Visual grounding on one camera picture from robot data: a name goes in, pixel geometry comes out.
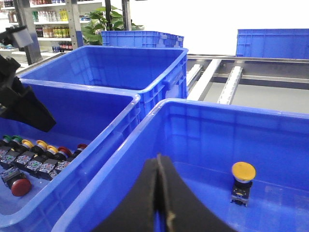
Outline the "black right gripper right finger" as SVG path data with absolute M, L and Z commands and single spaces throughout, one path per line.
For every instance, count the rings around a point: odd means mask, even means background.
M 234 232 L 191 191 L 168 156 L 157 154 L 157 203 L 165 232 Z

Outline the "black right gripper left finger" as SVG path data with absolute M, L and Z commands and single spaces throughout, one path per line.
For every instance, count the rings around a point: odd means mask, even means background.
M 128 194 L 92 231 L 152 232 L 155 219 L 157 168 L 157 159 L 146 160 Z

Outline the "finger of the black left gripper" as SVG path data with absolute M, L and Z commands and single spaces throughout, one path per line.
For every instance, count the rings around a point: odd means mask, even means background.
M 0 117 L 28 124 L 44 132 L 56 124 L 52 114 L 37 99 L 30 86 L 23 88 L 21 93 L 10 87 L 0 88 Z

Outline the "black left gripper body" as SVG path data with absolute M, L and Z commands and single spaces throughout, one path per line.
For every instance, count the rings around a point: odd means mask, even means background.
M 16 76 L 20 64 L 12 57 L 0 56 L 0 103 L 13 106 L 22 93 L 22 84 Z

